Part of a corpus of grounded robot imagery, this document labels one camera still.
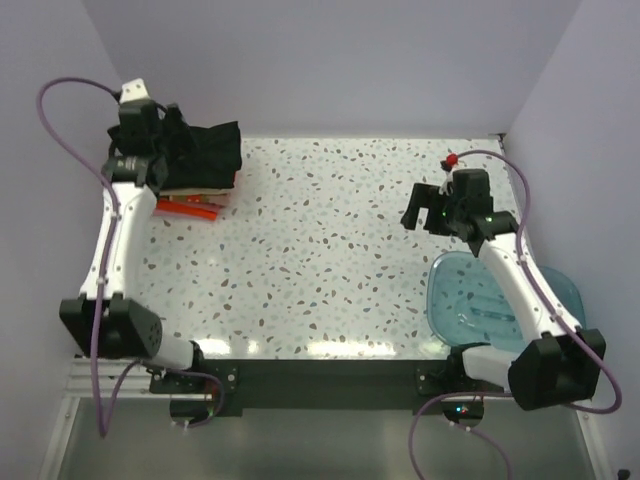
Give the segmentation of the black t shirt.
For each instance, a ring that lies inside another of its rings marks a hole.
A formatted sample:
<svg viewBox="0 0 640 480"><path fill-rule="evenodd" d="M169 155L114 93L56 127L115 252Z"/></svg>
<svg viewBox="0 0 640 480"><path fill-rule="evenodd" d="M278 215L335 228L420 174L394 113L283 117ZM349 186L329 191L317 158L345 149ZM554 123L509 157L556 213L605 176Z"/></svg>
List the black t shirt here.
<svg viewBox="0 0 640 480"><path fill-rule="evenodd" d="M213 127L190 126L193 136L193 151L172 159L167 152L167 173L154 173L148 164L135 157L119 161L123 169L107 172L107 161L101 173L111 184L132 183L137 187L148 187L159 195L162 187L170 177L181 174L205 174L209 172L236 172L242 168L241 132L236 121Z"/></svg>

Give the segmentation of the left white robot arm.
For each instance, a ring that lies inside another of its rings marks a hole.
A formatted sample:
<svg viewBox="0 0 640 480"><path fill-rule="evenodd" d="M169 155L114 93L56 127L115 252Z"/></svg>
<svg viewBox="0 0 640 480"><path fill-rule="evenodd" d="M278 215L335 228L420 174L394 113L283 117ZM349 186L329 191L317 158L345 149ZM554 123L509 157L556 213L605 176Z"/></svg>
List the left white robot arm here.
<svg viewBox="0 0 640 480"><path fill-rule="evenodd" d="M165 333L137 288L144 234L168 178L171 143L185 139L189 128L177 106L162 108L151 99L121 102L118 116L110 132L118 152L101 169L106 184L94 257L78 297L63 300L59 315L88 358L139 359L173 369L173 382L196 392L207 380L197 346Z"/></svg>

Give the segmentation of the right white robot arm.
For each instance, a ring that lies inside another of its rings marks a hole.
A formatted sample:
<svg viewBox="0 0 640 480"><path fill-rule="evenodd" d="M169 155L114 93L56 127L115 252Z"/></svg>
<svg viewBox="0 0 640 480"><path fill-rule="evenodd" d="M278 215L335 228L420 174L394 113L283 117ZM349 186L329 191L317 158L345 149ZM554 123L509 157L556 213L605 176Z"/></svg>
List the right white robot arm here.
<svg viewBox="0 0 640 480"><path fill-rule="evenodd" d="M453 346L448 386L466 393L485 381L525 411L591 399L605 371L605 339L583 328L553 292L524 249L523 222L495 209L488 173L454 170L442 185L415 184L402 226L415 229L422 210L428 233L460 239L492 275L525 343L518 352L492 338Z"/></svg>

